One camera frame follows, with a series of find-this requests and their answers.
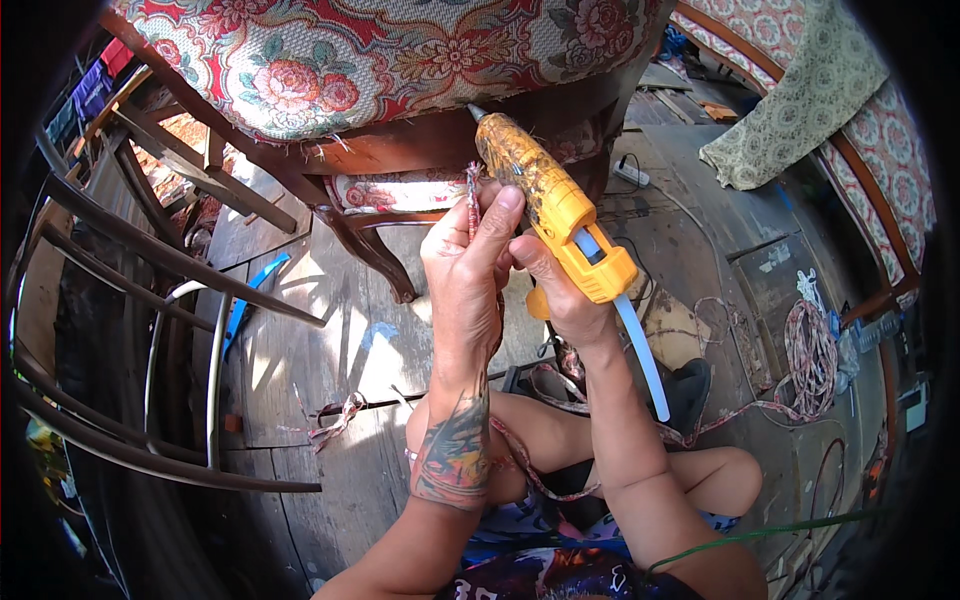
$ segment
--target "wooden chair frame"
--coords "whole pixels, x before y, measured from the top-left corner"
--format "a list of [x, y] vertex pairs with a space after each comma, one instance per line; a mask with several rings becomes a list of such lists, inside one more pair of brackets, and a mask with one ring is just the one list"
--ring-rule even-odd
[[[668, 16], [668, 12], [662, 12], [661, 22], [653, 24], [651, 31], [661, 31]], [[123, 17], [106, 11], [100, 24], [153, 69], [181, 107], [244, 153], [250, 162], [270, 173], [333, 229], [348, 252], [384, 275], [396, 302], [410, 302], [417, 297], [403, 265], [383, 244], [375, 229], [388, 225], [429, 225], [438, 221], [443, 213], [347, 215], [329, 198], [321, 176], [396, 173], [447, 166], [462, 168], [479, 158], [473, 142], [476, 124], [466, 110], [436, 112], [341, 133], [349, 151], [330, 138], [293, 143], [285, 148], [255, 143], [235, 129], [172, 69]], [[502, 102], [485, 104], [484, 108], [506, 112], [527, 131], [543, 137], [563, 132], [588, 118], [599, 118], [603, 152], [567, 169], [597, 202], [610, 174], [613, 140], [622, 129], [630, 98], [653, 56], [657, 45], [653, 41], [636, 60], [609, 73], [519, 94]]]
[[[700, 25], [704, 29], [707, 29], [721, 37], [724, 41], [729, 43], [733, 49], [763, 69], [774, 80], [779, 81], [783, 77], [783, 67], [776, 64], [772, 59], [760, 52], [755, 46], [751, 45], [750, 42], [730, 30], [726, 25], [687, 4], [678, 3], [676, 11]], [[694, 35], [686, 31], [677, 23], [672, 23], [672, 25], [676, 27], [678, 31], [684, 34], [687, 39], [700, 48], [701, 52], [713, 57], [717, 62], [730, 68], [734, 73], [742, 77], [754, 88], [756, 93], [761, 96], [767, 95], [766, 88], [764, 88], [763, 85], [758, 82], [749, 72], [730, 61], [730, 59], [727, 59], [726, 57], [708, 48], [702, 41], [697, 39]], [[887, 237], [890, 238], [890, 246], [903, 268], [903, 279], [901, 279], [897, 285], [892, 285], [890, 283], [890, 277], [888, 277], [887, 271], [883, 267], [883, 261], [880, 259], [880, 252], [877, 249], [876, 244], [874, 243], [873, 239], [870, 238], [870, 236], [863, 236], [864, 240], [870, 246], [870, 250], [873, 252], [874, 259], [880, 271], [880, 290], [872, 294], [866, 300], [860, 302], [857, 306], [853, 307], [841, 318], [841, 325], [846, 327], [858, 318], [871, 319], [883, 312], [886, 312], [887, 310], [899, 310], [897, 298], [920, 287], [920, 273], [917, 271], [916, 265], [913, 264], [913, 258], [911, 258], [910, 252], [906, 248], [906, 243], [903, 241], [903, 236], [900, 234], [900, 228], [897, 226], [897, 220], [894, 217], [893, 211], [891, 210], [890, 205], [888, 205], [886, 202], [886, 199], [883, 197], [883, 192], [880, 191], [879, 186], [876, 184], [874, 176], [870, 172], [870, 168], [853, 148], [853, 145], [844, 135], [843, 131], [836, 132], [830, 137], [829, 141], [834, 147], [836, 147], [837, 152], [840, 153], [840, 156], [847, 161], [853, 170], [853, 174], [856, 175], [856, 178], [860, 181], [860, 185], [863, 186], [863, 190], [867, 195], [867, 199], [874, 207], [876, 215], [880, 219], [880, 223], [883, 225], [883, 229], [887, 233]], [[834, 185], [834, 187], [838, 190], [840, 189], [839, 186]], [[860, 231], [867, 231], [866, 225], [862, 222], [859, 215], [853, 213], [852, 211], [850, 211], [850, 213], [856, 221]]]

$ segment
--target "upholstery fabric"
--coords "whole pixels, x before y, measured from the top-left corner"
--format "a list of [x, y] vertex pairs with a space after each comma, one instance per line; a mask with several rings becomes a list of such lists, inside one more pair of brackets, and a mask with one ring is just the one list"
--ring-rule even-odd
[[[796, 40], [803, 35], [804, 3], [799, 0], [680, 1], [723, 23], [784, 68], [789, 66], [794, 57]], [[757, 34], [756, 22], [759, 17], [764, 17], [760, 19], [759, 25], [762, 35]], [[670, 19], [707, 48], [750, 73], [768, 91], [777, 85], [773, 78], [721, 37], [678, 12], [673, 12]], [[929, 231], [936, 223], [936, 215], [924, 144], [896, 83], [889, 80], [884, 83], [843, 127], [843, 133], [864, 163], [870, 167], [877, 186], [897, 218], [898, 229], [914, 266], [919, 270], [924, 255], [924, 232]], [[863, 186], [832, 144], [825, 142], [820, 150], [828, 168], [833, 171], [834, 178], [844, 190], [841, 197], [848, 209], [868, 230], [865, 234], [870, 236], [877, 247], [890, 282], [898, 283], [903, 278], [903, 268]]]
[[[603, 150], [600, 124], [584, 121], [541, 140], [544, 150], [566, 166]], [[324, 177], [330, 198], [344, 214], [446, 210], [467, 194], [467, 176], [454, 169], [422, 169], [382, 175]]]
[[838, 0], [807, 7], [804, 35], [777, 86], [700, 149], [723, 186], [754, 189], [850, 121], [887, 79], [886, 66]]
[[284, 143], [573, 82], [634, 59], [670, 0], [113, 0], [206, 100]]

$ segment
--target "wooden chair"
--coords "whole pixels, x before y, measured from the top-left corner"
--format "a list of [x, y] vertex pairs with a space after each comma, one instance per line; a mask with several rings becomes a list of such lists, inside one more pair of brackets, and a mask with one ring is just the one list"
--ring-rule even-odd
[[[187, 112], [243, 152], [248, 160], [270, 173], [331, 227], [351, 254], [384, 275], [390, 282], [397, 302], [412, 301], [417, 293], [403, 265], [380, 240], [376, 228], [436, 222], [443, 211], [457, 200], [458, 194], [464, 193], [463, 182], [459, 181], [462, 177], [457, 174], [469, 161], [478, 159], [473, 142], [476, 125], [468, 112], [462, 109], [438, 109], [458, 108], [466, 102], [478, 102], [486, 109], [506, 112], [528, 132], [541, 138], [548, 149], [553, 143], [557, 150], [555, 156], [559, 154], [565, 158], [570, 174], [596, 202], [603, 194], [609, 176], [612, 142], [619, 135], [630, 97], [673, 7], [670, 0], [547, 0], [535, 6], [491, 0], [473, 3], [480, 4], [479, 7], [448, 3], [438, 7], [434, 3], [429, 9], [421, 8], [426, 6], [424, 4], [404, 5], [408, 13], [415, 11], [421, 15], [441, 13], [456, 16], [459, 19], [456, 21], [459, 37], [445, 39], [446, 34], [431, 30], [430, 24], [419, 24], [419, 29], [412, 29], [409, 23], [400, 22], [402, 19], [390, 15], [390, 9], [379, 10], [376, 19], [373, 19], [373, 10], [365, 12], [362, 7], [347, 9], [331, 2], [310, 13], [318, 19], [326, 19], [321, 19], [322, 25], [307, 32], [319, 36], [311, 57], [291, 58], [288, 50], [279, 51], [284, 39], [296, 37], [290, 35], [289, 30], [284, 36], [272, 37], [264, 46], [255, 49], [245, 48], [245, 41], [240, 44], [239, 50], [230, 50], [231, 53], [240, 53], [230, 54], [230, 64], [246, 60], [254, 66], [260, 65], [259, 71], [255, 76], [241, 73], [239, 80], [235, 80], [234, 74], [228, 70], [236, 69], [227, 69], [223, 57], [211, 57], [208, 53], [185, 59], [184, 55], [192, 48], [188, 43], [200, 43], [197, 40], [203, 36], [219, 39], [226, 45], [236, 43], [241, 38], [250, 40], [249, 36], [243, 36], [248, 33], [245, 28], [257, 22], [255, 15], [247, 15], [246, 20], [229, 20], [224, 18], [222, 12], [216, 12], [216, 7], [191, 15], [173, 5], [150, 9], [146, 11], [150, 13], [148, 15], [141, 6], [142, 2], [115, 4], [123, 6], [123, 14], [107, 10], [101, 18], [101, 25], [123, 40], [153, 69], [156, 77], [170, 89]], [[591, 14], [596, 17], [594, 29], [589, 25]], [[385, 22], [394, 27], [390, 30], [393, 33], [383, 31], [378, 34], [373, 31], [377, 27], [385, 28]], [[289, 27], [295, 26], [291, 25], [293, 21], [286, 23]], [[583, 31], [578, 30], [578, 23]], [[549, 27], [556, 29], [545, 34], [544, 28]], [[353, 28], [353, 31], [344, 36], [343, 30], [349, 28]], [[302, 29], [300, 27], [297, 32], [304, 33]], [[414, 47], [415, 42], [411, 41], [410, 36], [424, 35], [426, 30], [443, 40], [427, 39]], [[166, 38], [168, 34], [175, 37], [177, 42]], [[483, 38], [486, 41], [478, 42], [479, 36], [487, 36]], [[492, 39], [500, 44], [499, 49], [491, 49], [495, 45]], [[432, 99], [423, 98], [421, 96], [425, 94], [418, 96], [418, 86], [429, 86], [434, 80], [424, 83], [426, 80], [440, 77], [439, 63], [428, 57], [430, 52], [435, 55], [440, 52], [437, 50], [440, 47], [438, 44], [446, 44], [443, 46], [443, 51], [447, 52], [444, 55], [446, 58], [452, 60], [459, 57], [459, 62], [455, 64], [453, 61], [444, 64], [444, 68], [454, 69], [466, 69], [479, 64], [481, 57], [488, 61], [485, 68], [499, 68], [508, 55], [516, 62], [517, 56], [529, 57], [536, 52], [538, 45], [549, 45], [554, 51], [559, 49], [559, 52], [526, 62], [509, 63], [507, 66], [514, 68], [514, 71], [506, 80], [489, 87], [468, 85], [468, 97], [455, 97], [448, 90]], [[374, 46], [379, 52], [370, 51]], [[461, 54], [454, 57], [449, 54], [451, 52]], [[411, 66], [410, 57], [422, 61]], [[266, 85], [274, 83], [264, 78], [270, 77], [271, 73], [276, 74], [275, 71], [267, 73], [269, 69], [301, 69], [292, 65], [293, 59], [300, 61], [297, 64], [308, 65], [315, 74], [306, 72], [309, 84], [301, 87], [299, 98], [291, 100], [281, 97], [282, 89], [267, 89]], [[199, 73], [198, 69], [190, 66], [197, 64], [198, 60], [204, 62], [198, 67]], [[396, 67], [395, 71], [385, 68], [386, 61]], [[365, 76], [360, 74], [355, 63], [361, 66], [366, 63], [370, 68], [366, 74], [369, 81], [363, 79]], [[409, 69], [419, 69], [421, 79], [418, 81], [416, 73], [412, 74]], [[214, 98], [214, 102], [218, 103], [216, 107], [195, 89], [195, 86], [202, 86], [197, 83], [198, 80], [207, 81], [208, 76], [213, 77], [209, 73], [214, 71], [215, 84], [220, 87], [215, 91], [205, 88], [204, 93]], [[330, 98], [321, 97], [315, 87], [314, 78], [320, 78], [323, 73], [322, 83], [332, 90]], [[488, 84], [491, 76], [484, 73], [473, 75], [480, 79], [486, 77], [484, 84]], [[287, 75], [294, 77], [297, 73], [289, 71]], [[276, 76], [285, 77], [283, 73]], [[451, 82], [466, 81], [449, 73], [446, 76]], [[350, 100], [356, 102], [357, 85], [365, 89], [372, 85], [387, 87], [388, 84], [384, 83], [386, 80], [390, 80], [394, 87], [406, 86], [407, 96], [381, 102], [376, 107], [376, 114], [362, 118], [356, 115], [350, 117], [353, 114], [350, 110], [325, 112], [320, 116], [333, 119], [333, 125], [307, 133], [294, 131], [290, 134], [286, 131], [281, 139], [277, 138], [275, 130], [270, 129], [276, 123], [276, 112], [271, 112], [275, 121], [269, 123], [269, 127], [261, 123], [258, 129], [250, 125], [250, 120], [245, 121], [240, 114], [242, 111], [236, 108], [249, 106], [243, 104], [247, 101], [263, 103], [264, 94], [278, 103], [273, 105], [274, 108], [305, 106], [297, 103], [306, 100], [313, 106], [318, 103], [321, 106], [338, 103], [345, 106]], [[226, 94], [224, 90], [231, 85], [248, 89], [235, 94], [232, 104], [223, 100]], [[484, 96], [500, 100], [482, 102]], [[286, 113], [280, 113], [279, 118], [285, 119]], [[584, 142], [588, 152], [578, 154], [578, 141]], [[383, 182], [401, 184], [406, 180], [439, 184], [452, 193], [426, 199], [436, 202], [423, 209], [415, 207], [402, 212], [393, 209], [393, 204], [357, 206], [351, 203], [351, 198], [363, 196], [362, 193], [351, 192], [352, 197], [343, 193], [360, 187], [375, 188]]]
[[[803, 16], [799, 0], [753, 8], [730, 3], [723, 13], [708, 2], [680, 0], [670, 22], [765, 96], [793, 58]], [[755, 24], [771, 32], [766, 39], [738, 33]], [[880, 290], [847, 312], [842, 325], [905, 310], [919, 291], [924, 233], [936, 215], [923, 142], [896, 84], [883, 84], [816, 155], [870, 247], [881, 279]]]

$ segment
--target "wooden floor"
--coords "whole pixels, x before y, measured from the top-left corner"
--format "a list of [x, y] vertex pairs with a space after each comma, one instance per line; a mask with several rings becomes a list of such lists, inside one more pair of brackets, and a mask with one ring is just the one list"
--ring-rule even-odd
[[[687, 93], [692, 98], [698, 94], [696, 89]], [[696, 107], [685, 95], [677, 104]], [[739, 315], [736, 335], [741, 346], [750, 347], [774, 379], [780, 378], [786, 368], [783, 320], [800, 297], [798, 270], [816, 269], [828, 308], [860, 300], [849, 284], [847, 267], [838, 258], [840, 252], [823, 234], [817, 211], [802, 193], [802, 182], [784, 177], [752, 192], [721, 189], [713, 171], [697, 158], [697, 150], [726, 126], [688, 125], [653, 91], [635, 95], [627, 121], [612, 159], [632, 154], [657, 186], [681, 200], [705, 224], [721, 253], [719, 277], [704, 233], [653, 186], [636, 190], [612, 178], [598, 206], [600, 221], [685, 306], [692, 308], [706, 297], [722, 297]], [[260, 186], [257, 191], [268, 200], [282, 192], [275, 181], [255, 169], [249, 181], [254, 188]], [[350, 257], [332, 232], [291, 195], [280, 202], [298, 219], [295, 234], [280, 234], [262, 220], [245, 226], [242, 218], [224, 208], [209, 259], [218, 269], [250, 280], [286, 252], [291, 259], [261, 289], [322, 316], [327, 326], [312, 328], [254, 311], [233, 344], [223, 375], [222, 412], [241, 415], [243, 431], [224, 432], [221, 443], [225, 463], [235, 472], [323, 484], [324, 491], [315, 494], [244, 495], [248, 513], [244, 526], [269, 541], [273, 563], [264, 568], [278, 570], [288, 593], [306, 597], [309, 590], [359, 559], [390, 527], [406, 501], [409, 469], [402, 451], [407, 409], [395, 404], [361, 411], [347, 433], [320, 453], [314, 452], [305, 433], [316, 421], [306, 415], [343, 401], [351, 392], [378, 402], [393, 397], [391, 385], [405, 394], [426, 390], [432, 337], [418, 256], [426, 228], [378, 230], [424, 294], [411, 304], [396, 305], [386, 281]], [[514, 272], [505, 293], [504, 344], [491, 372], [537, 360], [545, 330], [526, 314], [523, 300], [529, 289], [529, 277]], [[212, 320], [216, 304], [213, 294], [206, 293], [199, 298], [197, 311]], [[697, 316], [723, 339], [709, 345], [705, 353], [713, 373], [706, 422], [751, 402], [755, 375], [744, 371], [737, 345], [725, 335], [724, 311], [705, 300]], [[201, 386], [209, 346], [209, 334], [198, 332], [194, 367]], [[294, 394], [295, 384], [302, 407]], [[852, 390], [836, 398], [822, 421], [786, 428], [771, 422], [777, 416], [768, 418], [755, 409], [706, 434], [700, 447], [743, 447], [754, 453], [763, 469], [760, 498], [737, 531], [808, 518], [812, 481], [825, 449], [837, 437], [846, 442], [848, 474], [841, 508], [849, 506], [859, 485], [851, 474], [863, 469], [883, 414], [879, 359], [867, 354], [861, 356], [861, 376]], [[831, 459], [821, 485], [832, 490], [839, 471]], [[814, 513], [823, 516], [817, 512], [823, 510], [818, 504]], [[830, 534], [820, 532], [816, 540]], [[783, 557], [789, 556], [800, 537], [779, 536], [752, 544], [765, 571], [773, 573], [769, 579], [776, 580]]]

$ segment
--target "floral upholstered chair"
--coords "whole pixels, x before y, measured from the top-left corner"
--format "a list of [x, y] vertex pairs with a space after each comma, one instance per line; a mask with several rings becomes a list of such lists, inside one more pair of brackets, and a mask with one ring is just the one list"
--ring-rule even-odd
[[380, 225], [466, 194], [468, 102], [538, 137], [594, 200], [673, 0], [114, 0], [101, 24], [195, 118], [416, 296]]
[[[804, 33], [800, 0], [680, 0], [671, 23], [765, 95], [777, 86]], [[897, 85], [888, 80], [818, 149], [844, 207], [870, 247], [880, 291], [844, 324], [917, 296], [924, 234], [936, 214], [924, 144]]]

